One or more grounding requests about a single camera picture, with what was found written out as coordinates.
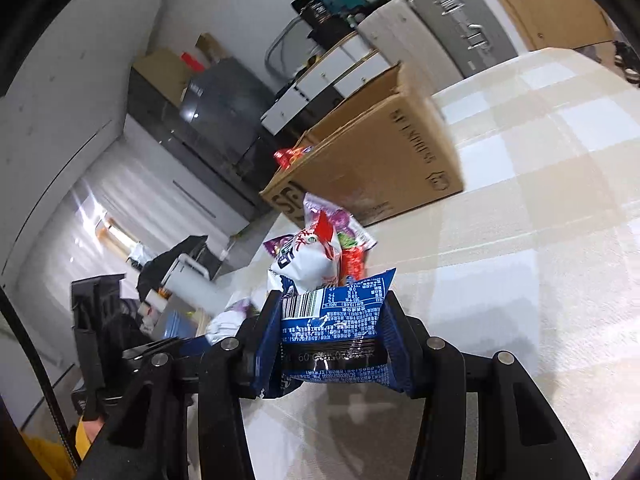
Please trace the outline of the left hand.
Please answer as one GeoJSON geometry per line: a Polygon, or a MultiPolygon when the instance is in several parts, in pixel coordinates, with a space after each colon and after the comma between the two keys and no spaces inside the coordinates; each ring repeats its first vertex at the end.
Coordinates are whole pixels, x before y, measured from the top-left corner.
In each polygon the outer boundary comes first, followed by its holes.
{"type": "Polygon", "coordinates": [[[95,420],[79,419],[76,429],[75,446],[82,460],[86,457],[103,425],[104,419],[102,417],[98,417],[95,420]]]}

